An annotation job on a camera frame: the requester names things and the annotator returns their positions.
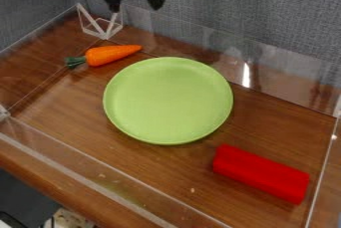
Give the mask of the red rectangular block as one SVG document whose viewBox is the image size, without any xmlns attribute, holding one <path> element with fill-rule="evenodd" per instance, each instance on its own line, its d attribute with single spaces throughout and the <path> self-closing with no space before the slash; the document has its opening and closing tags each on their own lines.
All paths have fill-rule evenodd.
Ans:
<svg viewBox="0 0 341 228">
<path fill-rule="evenodd" d="M 238 147 L 223 144 L 215 150 L 212 171 L 299 204 L 309 186 L 309 174 Z"/>
</svg>

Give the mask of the orange toy carrot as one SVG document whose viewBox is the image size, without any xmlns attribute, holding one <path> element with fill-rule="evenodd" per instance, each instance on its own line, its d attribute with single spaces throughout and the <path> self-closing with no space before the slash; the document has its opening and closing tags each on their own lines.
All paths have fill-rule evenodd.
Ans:
<svg viewBox="0 0 341 228">
<path fill-rule="evenodd" d="M 100 67 L 136 53 L 143 47 L 140 45 L 103 46 L 91 48 L 81 57 L 68 57 L 65 65 L 69 69 L 81 64 Z"/>
</svg>

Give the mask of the clear acrylic corner bracket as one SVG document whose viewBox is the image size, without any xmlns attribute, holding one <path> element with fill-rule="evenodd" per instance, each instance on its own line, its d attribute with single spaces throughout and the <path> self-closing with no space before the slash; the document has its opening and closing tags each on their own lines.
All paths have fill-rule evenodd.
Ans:
<svg viewBox="0 0 341 228">
<path fill-rule="evenodd" d="M 76 4 L 76 9 L 81 30 L 85 34 L 101 40 L 109 40 L 123 30 L 121 13 L 113 13 L 109 19 L 104 19 L 95 18 L 80 3 Z"/>
</svg>

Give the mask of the light green round plate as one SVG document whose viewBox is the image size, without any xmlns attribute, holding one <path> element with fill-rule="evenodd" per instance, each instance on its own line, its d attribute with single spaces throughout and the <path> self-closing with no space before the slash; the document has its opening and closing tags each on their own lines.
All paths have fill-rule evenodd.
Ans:
<svg viewBox="0 0 341 228">
<path fill-rule="evenodd" d="M 103 107 L 125 135 L 151 144 L 176 145 L 220 127 L 232 110 L 232 91 L 206 64 L 160 57 L 116 73 L 104 89 Z"/>
</svg>

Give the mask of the clear acrylic enclosure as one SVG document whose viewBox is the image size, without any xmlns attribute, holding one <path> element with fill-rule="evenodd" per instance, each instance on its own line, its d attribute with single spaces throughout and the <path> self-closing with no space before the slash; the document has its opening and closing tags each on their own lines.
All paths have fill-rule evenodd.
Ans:
<svg viewBox="0 0 341 228">
<path fill-rule="evenodd" d="M 151 24 L 96 68 L 75 11 L 0 50 L 0 168 L 100 228 L 341 228 L 341 64 Z"/>
</svg>

